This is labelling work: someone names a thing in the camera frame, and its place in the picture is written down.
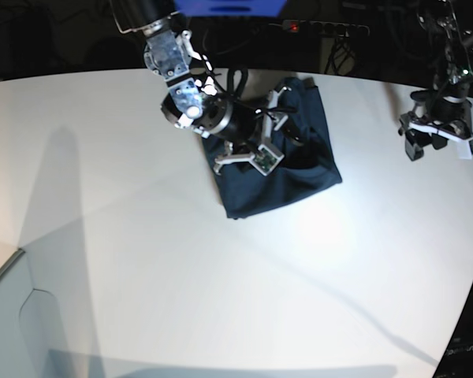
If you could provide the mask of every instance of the white table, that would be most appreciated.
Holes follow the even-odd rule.
[[[0,245],[22,246],[33,286],[58,300],[55,363],[91,377],[432,376],[473,280],[473,161],[454,145],[408,160],[395,120],[410,87],[315,81],[343,184],[239,221],[147,70],[0,83]]]

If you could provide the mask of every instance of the dark blue cloth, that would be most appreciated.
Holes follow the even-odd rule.
[[[284,79],[284,85],[292,90],[282,95],[279,105],[297,109],[290,117],[306,143],[295,146],[275,132],[272,141],[285,158],[268,177],[248,163],[227,165],[221,176],[214,175],[228,218],[246,218],[290,205],[342,181],[318,88],[306,88],[297,78]],[[224,142],[211,136],[203,140],[203,147],[212,167],[224,152]]]

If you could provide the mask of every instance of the blue robot part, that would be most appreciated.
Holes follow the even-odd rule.
[[[177,10],[191,17],[276,17],[287,0],[175,0]]]

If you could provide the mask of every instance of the navy fabric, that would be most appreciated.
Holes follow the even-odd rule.
[[[342,181],[318,88],[306,88],[297,78],[284,79],[284,85],[292,90],[282,95],[279,105],[297,109],[290,117],[307,143],[295,146],[281,132],[275,132],[272,141],[285,159],[268,177],[248,163],[227,165],[221,176],[214,174],[228,218],[246,218],[287,206]],[[203,147],[212,167],[214,159],[224,152],[224,142],[211,136],[203,140]]]

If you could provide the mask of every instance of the folded cloth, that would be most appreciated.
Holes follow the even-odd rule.
[[[342,181],[318,88],[307,88],[297,78],[286,78],[283,85],[292,90],[281,96],[279,106],[297,109],[289,117],[303,145],[275,132],[272,142],[285,158],[269,176],[261,175],[248,163],[226,165],[221,176],[214,174],[228,218],[246,218],[287,206]],[[224,141],[211,136],[203,140],[203,148],[212,167],[214,159],[224,152]]]

